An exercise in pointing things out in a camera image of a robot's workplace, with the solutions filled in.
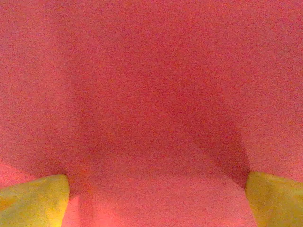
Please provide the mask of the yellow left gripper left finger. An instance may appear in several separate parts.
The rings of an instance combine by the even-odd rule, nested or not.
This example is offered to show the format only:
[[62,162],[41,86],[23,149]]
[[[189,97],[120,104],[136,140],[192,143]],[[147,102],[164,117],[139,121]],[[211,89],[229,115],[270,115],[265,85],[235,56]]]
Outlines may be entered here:
[[0,189],[0,227],[61,227],[69,194],[66,175]]

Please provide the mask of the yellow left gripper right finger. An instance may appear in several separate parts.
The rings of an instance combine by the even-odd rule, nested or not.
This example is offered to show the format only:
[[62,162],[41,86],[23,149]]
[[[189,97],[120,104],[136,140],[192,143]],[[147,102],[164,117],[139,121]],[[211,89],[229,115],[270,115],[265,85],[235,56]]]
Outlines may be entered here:
[[251,172],[245,193],[257,227],[303,227],[303,182]]

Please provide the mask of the red cloth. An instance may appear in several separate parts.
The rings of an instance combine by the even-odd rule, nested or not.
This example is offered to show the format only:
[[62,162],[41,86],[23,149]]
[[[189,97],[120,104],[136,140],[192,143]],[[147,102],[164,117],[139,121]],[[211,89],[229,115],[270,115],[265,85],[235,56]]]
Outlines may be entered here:
[[0,0],[0,188],[68,176],[64,227],[255,227],[303,182],[303,0]]

